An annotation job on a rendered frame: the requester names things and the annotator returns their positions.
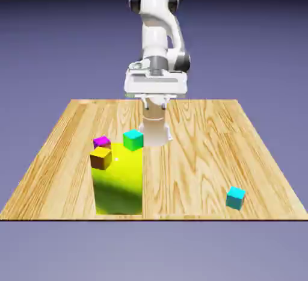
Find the small orange cube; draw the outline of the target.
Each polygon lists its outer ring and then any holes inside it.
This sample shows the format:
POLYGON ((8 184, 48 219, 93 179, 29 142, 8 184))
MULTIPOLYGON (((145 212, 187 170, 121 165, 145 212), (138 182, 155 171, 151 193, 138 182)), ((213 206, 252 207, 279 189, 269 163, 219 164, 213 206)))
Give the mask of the small orange cube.
POLYGON ((106 170, 112 161, 112 151, 106 147, 97 146, 90 153, 90 164, 92 168, 106 170))

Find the large yellow box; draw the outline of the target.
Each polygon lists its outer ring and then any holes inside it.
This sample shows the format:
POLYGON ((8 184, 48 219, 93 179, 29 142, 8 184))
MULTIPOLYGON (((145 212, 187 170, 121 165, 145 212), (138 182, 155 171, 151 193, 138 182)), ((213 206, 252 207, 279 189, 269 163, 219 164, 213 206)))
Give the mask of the large yellow box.
POLYGON ((97 214, 139 215, 143 203, 143 150, 130 151, 112 143, 106 170, 91 167, 97 214))

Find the small magenta cube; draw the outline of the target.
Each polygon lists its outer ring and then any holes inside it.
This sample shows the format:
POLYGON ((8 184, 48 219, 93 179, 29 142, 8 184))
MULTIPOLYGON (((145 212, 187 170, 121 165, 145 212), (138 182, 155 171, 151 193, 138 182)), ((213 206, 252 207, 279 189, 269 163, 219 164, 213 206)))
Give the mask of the small magenta cube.
POLYGON ((111 142, 110 139, 106 136, 101 136, 93 139, 93 147, 94 149, 97 147, 105 147, 105 148, 111 148, 111 142))

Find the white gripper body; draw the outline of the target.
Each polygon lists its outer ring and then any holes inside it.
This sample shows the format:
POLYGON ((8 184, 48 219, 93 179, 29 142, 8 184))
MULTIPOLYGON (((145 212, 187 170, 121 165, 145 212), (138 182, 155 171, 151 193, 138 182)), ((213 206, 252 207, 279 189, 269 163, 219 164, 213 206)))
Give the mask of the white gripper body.
POLYGON ((134 96, 182 97, 188 91, 187 74, 162 70, 162 75, 157 76, 151 75, 149 69, 128 69, 124 91, 134 96))

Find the small green cube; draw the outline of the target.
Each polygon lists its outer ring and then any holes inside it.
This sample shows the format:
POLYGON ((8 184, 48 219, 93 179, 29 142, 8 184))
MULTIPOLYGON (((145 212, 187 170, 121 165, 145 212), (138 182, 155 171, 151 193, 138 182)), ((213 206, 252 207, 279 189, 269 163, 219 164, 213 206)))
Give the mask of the small green cube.
POLYGON ((144 146, 144 135, 142 132, 133 129, 123 133, 123 145, 130 151, 135 151, 144 146))

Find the small cyan cube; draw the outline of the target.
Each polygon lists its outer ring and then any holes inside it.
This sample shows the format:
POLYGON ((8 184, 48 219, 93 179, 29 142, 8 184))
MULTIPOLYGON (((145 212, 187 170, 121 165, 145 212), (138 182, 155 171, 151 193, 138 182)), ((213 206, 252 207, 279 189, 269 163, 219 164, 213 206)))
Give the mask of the small cyan cube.
POLYGON ((231 186, 227 193, 226 206, 240 210, 244 203, 245 195, 245 190, 231 186))

